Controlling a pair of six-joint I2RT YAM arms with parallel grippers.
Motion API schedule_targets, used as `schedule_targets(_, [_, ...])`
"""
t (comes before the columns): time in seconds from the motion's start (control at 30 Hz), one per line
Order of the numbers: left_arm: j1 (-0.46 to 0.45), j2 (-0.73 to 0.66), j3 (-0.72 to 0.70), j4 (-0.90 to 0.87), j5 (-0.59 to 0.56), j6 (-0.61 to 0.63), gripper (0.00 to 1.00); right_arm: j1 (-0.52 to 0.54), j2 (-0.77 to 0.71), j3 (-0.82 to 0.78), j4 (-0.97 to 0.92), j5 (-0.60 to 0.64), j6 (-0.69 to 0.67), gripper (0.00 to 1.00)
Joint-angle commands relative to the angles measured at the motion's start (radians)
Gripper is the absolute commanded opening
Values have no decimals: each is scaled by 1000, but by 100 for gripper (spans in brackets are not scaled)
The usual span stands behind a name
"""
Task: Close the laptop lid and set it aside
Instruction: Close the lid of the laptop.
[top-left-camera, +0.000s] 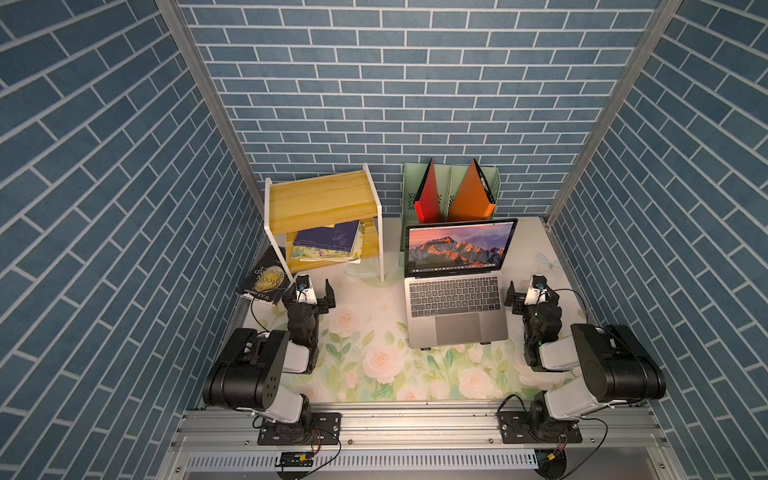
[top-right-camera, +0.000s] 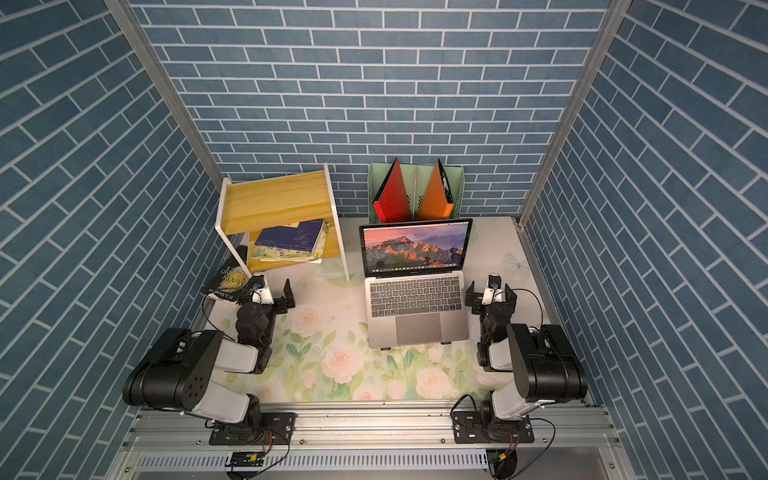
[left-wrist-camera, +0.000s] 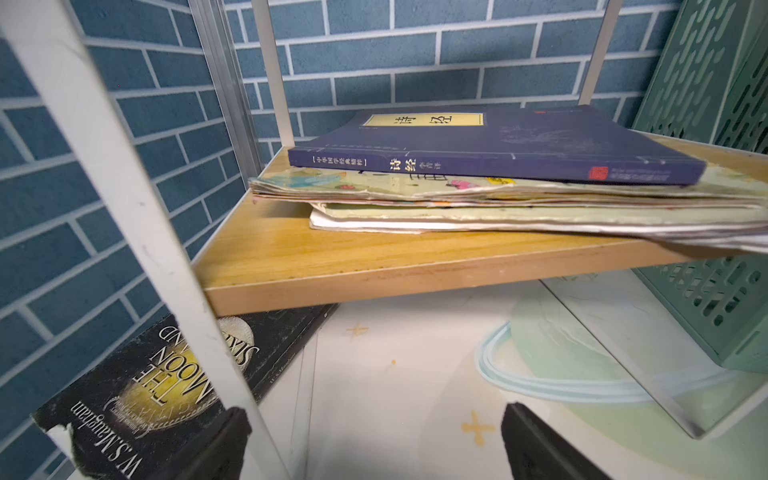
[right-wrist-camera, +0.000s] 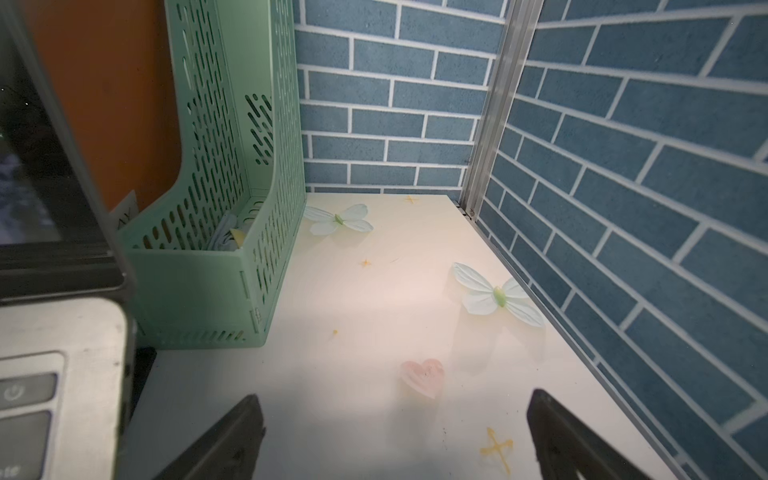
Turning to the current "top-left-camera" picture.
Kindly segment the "grey laptop computer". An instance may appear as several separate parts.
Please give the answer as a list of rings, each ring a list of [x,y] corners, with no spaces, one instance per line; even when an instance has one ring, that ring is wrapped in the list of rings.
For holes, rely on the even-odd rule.
[[[409,225],[404,238],[408,343],[413,349],[508,338],[501,270],[518,221]]]

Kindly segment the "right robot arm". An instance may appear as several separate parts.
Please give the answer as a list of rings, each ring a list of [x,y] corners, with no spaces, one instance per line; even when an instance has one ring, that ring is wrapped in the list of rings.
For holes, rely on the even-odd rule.
[[[533,371],[581,371],[569,383],[536,395],[529,410],[535,428],[574,423],[605,408],[665,396],[664,374],[630,328],[574,323],[562,337],[558,291],[544,276],[532,276],[526,293],[509,287],[504,305],[522,316],[523,357]]]

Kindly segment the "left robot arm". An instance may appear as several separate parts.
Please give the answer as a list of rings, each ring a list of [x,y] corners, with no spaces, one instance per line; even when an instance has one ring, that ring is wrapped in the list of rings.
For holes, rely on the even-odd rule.
[[[287,327],[233,331],[203,385],[208,407],[249,411],[273,423],[308,429],[309,399],[281,385],[284,373],[310,374],[319,356],[320,316],[336,306],[335,292],[315,295],[311,279],[301,275],[283,295]]]

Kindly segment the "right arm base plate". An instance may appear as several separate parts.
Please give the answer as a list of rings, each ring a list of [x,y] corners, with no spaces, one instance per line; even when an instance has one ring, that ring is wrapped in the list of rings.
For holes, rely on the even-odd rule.
[[[579,444],[583,441],[577,421],[531,419],[525,411],[497,414],[504,444]]]

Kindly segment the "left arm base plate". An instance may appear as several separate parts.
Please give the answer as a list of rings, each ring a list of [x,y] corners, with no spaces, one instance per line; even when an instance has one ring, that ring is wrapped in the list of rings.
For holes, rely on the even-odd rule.
[[[309,423],[285,424],[265,421],[258,428],[257,444],[260,446],[290,445],[337,445],[341,430],[340,412],[313,413]]]

